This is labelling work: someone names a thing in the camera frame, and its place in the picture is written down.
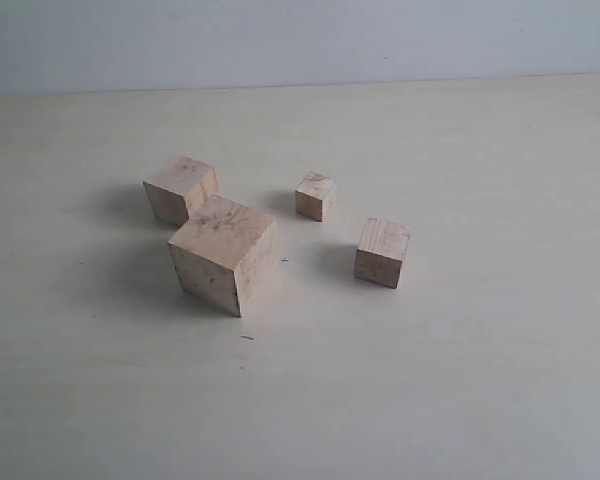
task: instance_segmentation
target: large wooden cube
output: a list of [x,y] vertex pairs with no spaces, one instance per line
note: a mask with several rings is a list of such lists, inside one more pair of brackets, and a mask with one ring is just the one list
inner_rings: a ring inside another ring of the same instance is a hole
[[355,277],[397,288],[409,238],[409,230],[403,225],[367,220],[356,251]]
[[241,317],[279,262],[275,219],[211,197],[169,240],[182,289]]
[[296,188],[296,212],[322,222],[336,203],[336,192],[332,179],[309,172]]
[[215,169],[183,156],[172,157],[166,168],[143,184],[155,216],[178,226],[218,193]]

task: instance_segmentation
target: wooden cube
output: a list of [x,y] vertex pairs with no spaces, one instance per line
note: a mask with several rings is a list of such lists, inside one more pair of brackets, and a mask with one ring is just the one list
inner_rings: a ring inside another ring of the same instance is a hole
[[367,220],[356,251],[355,277],[397,288],[409,238],[409,230],[403,225]]
[[215,169],[189,157],[171,164],[143,182],[157,218],[183,225],[209,197],[218,193]]
[[296,188],[296,212],[319,222],[336,203],[336,182],[319,173],[309,172]]
[[238,317],[276,270],[275,219],[211,197],[169,240],[182,289]]

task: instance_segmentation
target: table surface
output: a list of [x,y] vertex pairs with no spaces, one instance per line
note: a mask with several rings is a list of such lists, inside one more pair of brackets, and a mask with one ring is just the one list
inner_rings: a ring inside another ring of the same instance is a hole
[[[278,219],[246,318],[179,289],[173,153]],[[397,290],[353,278],[371,216]],[[10,478],[600,478],[600,75],[0,97]]]

